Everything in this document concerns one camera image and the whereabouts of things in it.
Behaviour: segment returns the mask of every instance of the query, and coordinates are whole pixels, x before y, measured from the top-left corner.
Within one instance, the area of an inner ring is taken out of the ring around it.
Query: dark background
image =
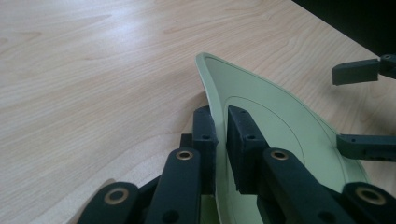
[[[293,0],[374,54],[396,53],[396,0]]]

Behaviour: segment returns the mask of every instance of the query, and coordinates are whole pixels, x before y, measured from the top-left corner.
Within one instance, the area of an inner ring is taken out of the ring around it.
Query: wooden tabletop
[[[396,132],[396,80],[333,86],[332,67],[375,55],[291,1],[1,1],[0,223],[65,223],[108,179],[159,175],[207,105],[203,51],[340,133]],[[396,195],[395,163],[364,166]]]

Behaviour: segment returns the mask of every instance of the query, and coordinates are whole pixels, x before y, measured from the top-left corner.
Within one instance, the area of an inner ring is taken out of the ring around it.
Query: curved plastic sheet
[[[294,153],[322,185],[340,192],[345,183],[368,182],[361,164],[336,149],[336,131],[289,92],[207,53],[197,55],[196,64],[219,139],[216,201],[222,223],[262,223],[256,196],[235,190],[225,148],[229,105],[246,109],[269,145]]]

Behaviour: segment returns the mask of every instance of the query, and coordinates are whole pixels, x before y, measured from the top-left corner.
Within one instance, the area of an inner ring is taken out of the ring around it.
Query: black plastic part
[[[339,134],[337,148],[354,160],[396,161],[396,136]]]
[[[286,223],[355,223],[291,152],[264,150],[261,168]]]
[[[257,208],[262,217],[262,223],[284,224],[286,222],[282,209],[277,202],[270,202],[264,200],[261,196],[257,196]]]
[[[396,221],[396,199],[366,183],[349,183],[341,195],[342,204],[358,223],[391,224]]]
[[[396,79],[396,54],[386,54],[381,57],[379,74]]]
[[[116,182],[100,189],[85,207],[78,224],[137,223],[139,189],[131,183]]]
[[[258,194],[259,161],[268,148],[250,114],[241,108],[228,107],[227,152],[233,169],[236,189],[242,194]]]
[[[203,194],[215,194],[217,144],[215,122],[209,106],[196,109],[192,124],[192,147],[201,154]]]
[[[192,133],[183,133],[181,135],[179,147],[192,147]]]
[[[144,223],[146,220],[147,212],[149,210],[149,206],[151,204],[151,200],[154,195],[155,189],[157,188],[160,177],[161,176],[157,176],[139,189],[137,207],[134,208],[135,210],[137,210],[139,216],[139,224]]]
[[[172,151],[148,210],[146,224],[199,223],[200,154],[192,148]]]
[[[359,82],[378,81],[379,61],[364,60],[341,63],[332,69],[332,84],[344,85]]]

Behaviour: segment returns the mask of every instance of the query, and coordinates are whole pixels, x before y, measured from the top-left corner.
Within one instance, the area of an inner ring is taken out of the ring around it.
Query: wood grain
[[[341,133],[395,134],[396,81],[334,87],[374,54],[291,1],[0,1],[0,222],[65,223],[105,181],[161,173],[206,51],[294,93]],[[395,163],[365,162],[396,195]]]

